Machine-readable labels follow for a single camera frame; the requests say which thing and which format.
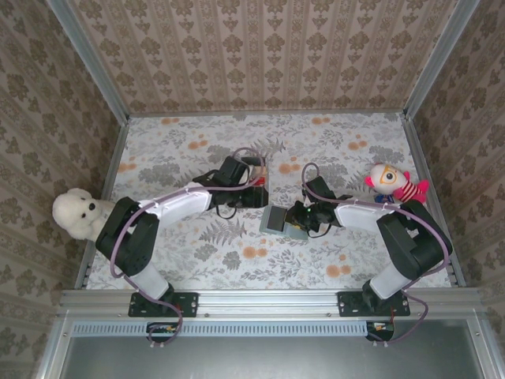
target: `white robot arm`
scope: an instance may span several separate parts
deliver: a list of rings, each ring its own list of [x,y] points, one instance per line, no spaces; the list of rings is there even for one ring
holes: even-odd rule
[[[115,266],[145,294],[161,299],[167,292],[173,292],[173,288],[151,262],[158,229],[220,205],[235,208],[264,206],[267,201],[265,189],[252,186],[250,178],[253,168],[261,165],[258,164],[260,161],[228,156],[219,170],[209,171],[168,195],[138,202],[123,197],[100,232],[96,249],[110,261],[114,260]],[[119,242],[119,235],[127,227],[127,222],[140,211]]]
[[[441,243],[447,248],[448,254],[452,252],[449,239],[419,201],[411,200],[402,205],[396,205],[398,208],[396,212],[391,210],[391,205],[388,208],[384,206],[371,208],[369,205],[360,204],[360,201],[347,200],[350,197],[346,195],[337,199],[320,176],[305,184],[310,192],[304,189],[302,193],[305,201],[303,203],[297,201],[287,211],[287,223],[307,233],[318,232],[322,223],[328,223],[330,226],[381,234],[391,263],[363,286],[363,303],[372,312],[380,312],[380,308],[389,312],[388,299],[395,295],[401,298],[400,291],[403,288],[419,280],[438,265],[444,259]],[[345,204],[322,201],[314,197],[311,192],[320,198],[339,200]],[[412,217],[420,219],[427,227],[400,212],[408,212]],[[441,238],[440,242],[433,231]]]

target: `red and white plush toy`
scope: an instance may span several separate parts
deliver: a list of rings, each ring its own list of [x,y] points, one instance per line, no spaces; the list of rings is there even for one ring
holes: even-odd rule
[[[402,173],[398,168],[388,164],[376,164],[365,178],[365,184],[383,195],[393,195],[398,200],[406,202],[410,199],[426,202],[429,181],[422,180],[419,184],[410,181],[410,173]]]

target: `black mounting bracket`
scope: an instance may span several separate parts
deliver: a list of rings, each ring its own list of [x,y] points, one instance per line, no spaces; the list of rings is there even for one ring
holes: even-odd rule
[[[198,311],[197,292],[173,292],[168,290],[159,300],[168,302],[179,309],[184,318],[196,317]],[[177,317],[177,314],[167,306],[150,302],[139,293],[134,293],[129,302],[129,317]]]
[[[340,317],[410,316],[409,300],[400,291],[374,310],[363,299],[363,291],[338,292],[337,301]]]

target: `wall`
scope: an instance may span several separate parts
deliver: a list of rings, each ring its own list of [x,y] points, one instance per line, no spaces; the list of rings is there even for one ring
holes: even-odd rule
[[[505,346],[505,1],[481,1],[414,123],[466,279]]]
[[[457,0],[70,0],[134,114],[402,108]]]
[[[30,377],[80,265],[52,201],[100,194],[117,133],[47,4],[0,2],[0,377]]]

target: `floor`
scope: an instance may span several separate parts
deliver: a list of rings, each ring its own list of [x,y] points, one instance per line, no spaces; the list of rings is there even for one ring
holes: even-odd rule
[[[417,180],[399,114],[278,114],[133,118],[113,200],[159,197],[219,168],[236,148],[267,157],[274,205],[301,199],[301,168],[315,162],[337,193],[371,201],[364,177],[392,163]],[[316,289],[361,287],[388,263],[379,235],[332,228],[325,238],[296,241],[259,232],[262,209],[231,220],[205,212],[159,231],[153,261],[178,289]],[[449,287],[444,271],[418,286]],[[88,289],[128,288],[110,277],[97,253]]]

